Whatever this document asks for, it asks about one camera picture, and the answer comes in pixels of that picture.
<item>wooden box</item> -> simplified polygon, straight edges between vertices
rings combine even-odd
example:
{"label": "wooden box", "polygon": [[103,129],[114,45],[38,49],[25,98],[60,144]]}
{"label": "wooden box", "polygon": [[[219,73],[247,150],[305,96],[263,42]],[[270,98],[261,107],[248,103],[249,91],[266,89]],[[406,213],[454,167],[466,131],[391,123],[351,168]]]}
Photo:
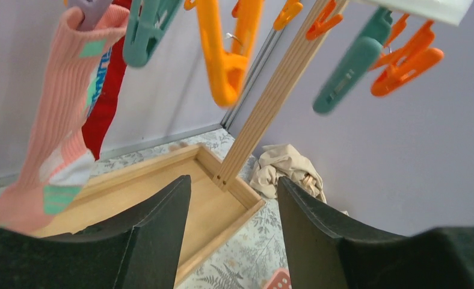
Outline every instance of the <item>wooden box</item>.
{"label": "wooden box", "polygon": [[138,204],[181,175],[191,175],[191,202],[176,285],[230,239],[265,202],[241,178],[222,191],[212,181],[221,160],[195,144],[91,179],[53,222],[34,233],[76,233]]}

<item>pink object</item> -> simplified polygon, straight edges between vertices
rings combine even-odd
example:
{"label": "pink object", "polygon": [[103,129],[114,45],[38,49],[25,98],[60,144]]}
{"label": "pink object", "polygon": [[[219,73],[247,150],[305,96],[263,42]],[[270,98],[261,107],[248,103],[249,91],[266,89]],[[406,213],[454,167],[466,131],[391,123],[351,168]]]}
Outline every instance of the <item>pink object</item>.
{"label": "pink object", "polygon": [[290,274],[288,270],[284,268],[279,268],[274,272],[271,280],[265,284],[263,289],[292,289],[292,284],[290,283]]}
{"label": "pink object", "polygon": [[81,126],[90,103],[90,74],[125,35],[128,15],[129,10],[112,5],[93,31],[83,32],[76,30],[84,18],[80,8],[61,16],[24,165],[17,181],[0,197],[1,227],[26,234],[48,225],[63,210],[64,204],[55,207],[55,201],[68,205],[88,181],[93,156]]}

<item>floral print surface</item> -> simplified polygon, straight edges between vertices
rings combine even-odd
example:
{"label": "floral print surface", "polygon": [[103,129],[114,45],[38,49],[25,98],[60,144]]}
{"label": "floral print surface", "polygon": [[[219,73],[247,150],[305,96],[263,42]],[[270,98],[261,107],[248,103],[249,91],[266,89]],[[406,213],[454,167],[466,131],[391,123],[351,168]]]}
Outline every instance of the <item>floral print surface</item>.
{"label": "floral print surface", "polygon": [[[174,143],[204,143],[223,159],[234,140],[226,130],[217,129]],[[98,161],[91,175],[101,175],[166,154],[172,144]],[[256,158],[250,156],[240,171],[239,175],[243,180],[249,182],[255,161]],[[200,268],[187,277],[178,289],[259,289],[278,268],[287,268],[278,202],[275,199],[264,200],[266,205]]]}

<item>white wall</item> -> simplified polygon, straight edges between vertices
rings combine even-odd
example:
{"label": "white wall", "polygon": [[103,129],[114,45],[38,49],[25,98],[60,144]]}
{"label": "white wall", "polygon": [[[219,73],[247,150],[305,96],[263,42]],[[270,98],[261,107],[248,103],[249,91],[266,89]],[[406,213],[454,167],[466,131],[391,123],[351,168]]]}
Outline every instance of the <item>white wall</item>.
{"label": "white wall", "polygon": [[[230,128],[234,136],[314,0],[304,3]],[[292,143],[322,175],[329,204],[372,226],[414,234],[435,225],[474,225],[474,3],[460,27],[434,26],[434,46],[446,58],[433,70],[385,99],[370,94],[380,71],[371,72],[329,116],[312,111],[318,90],[374,9],[348,6],[259,146]],[[423,20],[408,22],[393,49]]]}
{"label": "white wall", "polygon": [[[220,1],[225,32],[233,31],[234,4]],[[283,4],[266,1],[255,55]],[[24,161],[64,10],[62,0],[0,1],[0,177],[17,173]],[[225,111],[212,100],[202,57],[196,11],[181,7],[148,65],[127,69],[103,151],[219,123]]]}

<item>wooden post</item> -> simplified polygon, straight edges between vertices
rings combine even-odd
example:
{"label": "wooden post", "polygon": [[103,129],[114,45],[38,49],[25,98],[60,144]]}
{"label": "wooden post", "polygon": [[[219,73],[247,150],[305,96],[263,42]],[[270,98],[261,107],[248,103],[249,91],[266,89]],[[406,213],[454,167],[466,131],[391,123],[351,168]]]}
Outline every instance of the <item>wooden post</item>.
{"label": "wooden post", "polygon": [[[306,40],[306,31],[329,2],[330,0],[317,0],[313,5],[299,32],[295,35],[290,47],[288,47],[283,59],[274,71],[250,117],[242,127],[239,136],[230,148],[228,155],[223,160],[219,172],[214,175],[213,182],[222,190],[227,190],[230,181],[235,179],[242,169],[295,84],[303,75],[313,56],[315,56],[320,45],[324,42],[328,33],[319,36],[315,40],[308,41]],[[336,0],[336,2],[336,9],[330,17],[342,12],[348,0]]]}

